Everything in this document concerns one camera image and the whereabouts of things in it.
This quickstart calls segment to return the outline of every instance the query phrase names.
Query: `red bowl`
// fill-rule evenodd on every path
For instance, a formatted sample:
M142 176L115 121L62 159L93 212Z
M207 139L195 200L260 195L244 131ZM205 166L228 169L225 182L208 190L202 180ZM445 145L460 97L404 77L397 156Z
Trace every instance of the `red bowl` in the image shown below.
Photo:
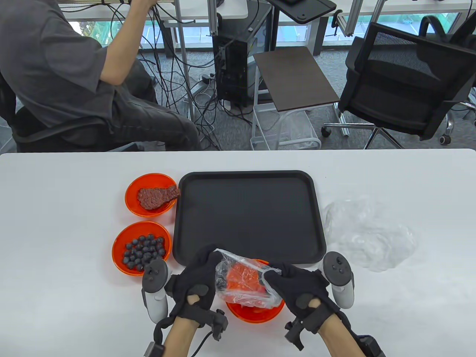
M170 238L169 232L162 225L151 221L143 221L131 224L129 227L125 228L119 233L116 240L114 241L114 244L112 245L112 261L124 274L135 277L139 277L144 274L143 271L128 269L122 260L124 258L124 252L127 250L126 244L132 242L134 239L137 239L139 236L147 236L150 233L152 233L155 237L164 238L164 249L166 251L164 260L169 258L170 252L172 251L172 239Z
M147 174L141 176L135 179L127 188L125 197L126 206L127 208L129 208L129 211L141 217L150 218L159 216L162 213L165 213L169 209L171 209L175 205L175 202L177 200L175 199L169 203L160 206L159 208L148 210L142 208L142 206L140 205L140 202L137 198L139 190L141 188L168 188L170 186L175 185L175 181L164 174Z
M255 259L263 264L269 264L267 261L261 259ZM259 308L259 307L248 307L240 304L230 304L227 302L227 306L230 309L231 313L238 317L240 320L248 322L250 324L262 324L264 322L271 321L276 316L279 315L281 310L284 307L284 300L281 301L281 304L278 307L271 309L268 308Z

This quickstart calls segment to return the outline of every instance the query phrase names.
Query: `clear plastic bag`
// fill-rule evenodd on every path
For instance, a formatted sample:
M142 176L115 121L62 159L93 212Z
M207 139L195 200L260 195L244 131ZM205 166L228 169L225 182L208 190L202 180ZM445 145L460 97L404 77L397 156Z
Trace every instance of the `clear plastic bag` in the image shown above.
M264 273L274 270L254 259L240 257L226 250L217 249L223 260L218 263L215 276L217 295L228 303L248 307L274 308L281 304L281 297L264 279Z
M371 271L395 268L415 252L417 238L387 216L385 207L369 197L335 201L325 208L326 242Z

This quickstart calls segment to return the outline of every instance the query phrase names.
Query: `hand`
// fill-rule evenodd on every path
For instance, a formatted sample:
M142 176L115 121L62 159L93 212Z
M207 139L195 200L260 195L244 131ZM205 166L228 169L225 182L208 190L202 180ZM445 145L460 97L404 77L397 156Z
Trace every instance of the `hand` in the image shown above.
M210 310L215 297L215 268L223 256L214 252L216 246L207 246L196 254L180 275L172 275L165 291L172 296L175 306L170 316L180 316L186 303Z
M297 318L303 320L314 311L318 306L314 298L318 298L333 311L339 311L339 307L329 298L326 290L329 282L322 276L320 270L309 271L284 263L271 263L269 266L280 269L282 275L270 270L264 274L264 278ZM302 306L304 308L298 307L297 300L306 296L308 298Z
M155 6L157 4L157 0L133 0L130 4L131 6L147 6L147 9L150 9L152 6Z

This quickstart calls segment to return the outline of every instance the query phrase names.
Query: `steak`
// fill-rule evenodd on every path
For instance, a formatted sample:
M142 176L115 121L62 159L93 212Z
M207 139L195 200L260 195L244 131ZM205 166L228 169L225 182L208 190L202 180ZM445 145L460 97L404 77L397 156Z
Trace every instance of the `steak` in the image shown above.
M140 206L146 210L152 210L175 200L180 196L177 186L169 188L141 188L137 194Z

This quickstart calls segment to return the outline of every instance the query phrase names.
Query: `person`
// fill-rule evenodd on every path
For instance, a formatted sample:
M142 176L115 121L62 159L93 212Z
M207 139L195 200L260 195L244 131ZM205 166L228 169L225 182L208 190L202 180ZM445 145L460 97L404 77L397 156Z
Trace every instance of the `person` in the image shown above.
M137 60L148 11L156 0L134 0L107 47L76 33L57 0L0 0L0 72L23 105L46 127L103 118L107 140L163 141L166 150L197 150L193 122L157 103L152 79ZM98 129L67 141L92 146Z
M210 310L215 297L215 267L222 255L215 252L216 247L209 246L201 250L180 275L176 275L172 286L172 297L176 304L170 316L175 318L172 328L165 340L163 357L187 357L190 344L198 328L198 323L181 317L185 304L196 304L201 309ZM281 274L266 272L265 279L283 298L288 309L300 320L308 317L321 304L329 304L326 290L328 283L320 273L296 268L290 264L271 263L270 266L281 269ZM196 284L206 285L205 296L190 295L188 291ZM297 307L296 299L302 294L312 294L308 307ZM341 319L332 314L318 331L332 357L365 357Z

